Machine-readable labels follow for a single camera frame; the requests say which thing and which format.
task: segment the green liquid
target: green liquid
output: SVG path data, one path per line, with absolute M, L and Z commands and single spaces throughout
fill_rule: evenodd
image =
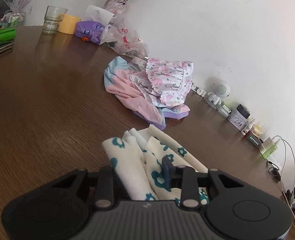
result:
M 275 143 L 273 143 L 269 148 L 267 148 L 262 153 L 263 158 L 267 159 L 277 148 L 278 148 L 278 146 Z

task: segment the cream cloth with green flowers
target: cream cloth with green flowers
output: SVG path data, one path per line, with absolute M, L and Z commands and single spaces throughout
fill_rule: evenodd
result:
M 184 147 L 153 125 L 141 131 L 126 131 L 122 139 L 108 139 L 102 146 L 132 200 L 175 200 L 179 204 L 181 190 L 165 187 L 161 168 L 164 156 L 174 166 L 207 172 Z M 208 204 L 206 189 L 199 188 L 199 192 L 201 204 Z

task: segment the brown tabletop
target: brown tabletop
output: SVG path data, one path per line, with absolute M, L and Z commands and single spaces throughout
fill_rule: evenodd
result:
M 105 91 L 115 52 L 41 29 L 18 28 L 13 50 L 0 56 L 0 215 L 13 198 L 75 168 L 98 171 L 109 164 L 102 141 L 148 126 Z M 231 123 L 192 91 L 186 105 L 190 114 L 167 119 L 165 133 L 208 168 L 281 198 L 266 161 Z

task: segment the flower vase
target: flower vase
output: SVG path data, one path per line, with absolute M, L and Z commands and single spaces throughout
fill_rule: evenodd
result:
M 129 3 L 126 0 L 107 0 L 103 9 L 118 15 L 124 13 L 128 6 Z

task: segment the green bottle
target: green bottle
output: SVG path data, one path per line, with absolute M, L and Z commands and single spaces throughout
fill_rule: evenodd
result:
M 262 156 L 264 159 L 267 159 L 278 148 L 278 143 L 280 141 L 281 139 L 277 140 L 276 142 L 272 141 L 272 143 L 264 149 L 264 151 L 262 152 Z

